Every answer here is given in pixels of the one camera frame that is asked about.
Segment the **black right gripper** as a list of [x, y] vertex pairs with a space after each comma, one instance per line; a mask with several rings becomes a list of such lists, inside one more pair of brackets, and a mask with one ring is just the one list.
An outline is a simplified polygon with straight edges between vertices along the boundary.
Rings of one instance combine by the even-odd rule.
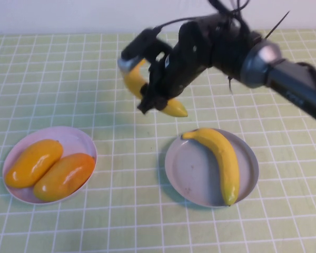
[[184, 89], [209, 67], [209, 51], [203, 49], [150, 49], [149, 83], [140, 88], [141, 101], [137, 108], [163, 111], [168, 100], [179, 96]]

